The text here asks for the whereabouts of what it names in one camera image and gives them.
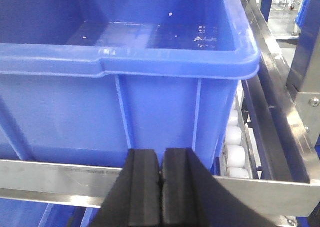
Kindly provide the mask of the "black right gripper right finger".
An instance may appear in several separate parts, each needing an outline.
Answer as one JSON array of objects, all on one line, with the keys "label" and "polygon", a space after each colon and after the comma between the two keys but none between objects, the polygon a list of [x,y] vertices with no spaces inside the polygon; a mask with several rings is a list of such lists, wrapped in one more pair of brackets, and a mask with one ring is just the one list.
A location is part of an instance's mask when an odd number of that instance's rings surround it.
[{"label": "black right gripper right finger", "polygon": [[223,187],[190,148],[168,148],[162,161],[165,227],[273,227]]}]

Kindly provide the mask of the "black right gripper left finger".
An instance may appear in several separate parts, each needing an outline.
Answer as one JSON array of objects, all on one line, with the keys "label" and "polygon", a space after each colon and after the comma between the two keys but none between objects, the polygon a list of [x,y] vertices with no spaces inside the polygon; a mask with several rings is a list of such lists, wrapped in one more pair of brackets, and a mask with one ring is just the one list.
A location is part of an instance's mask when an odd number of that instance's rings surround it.
[{"label": "black right gripper left finger", "polygon": [[160,170],[152,149],[131,149],[91,227],[158,227]]}]

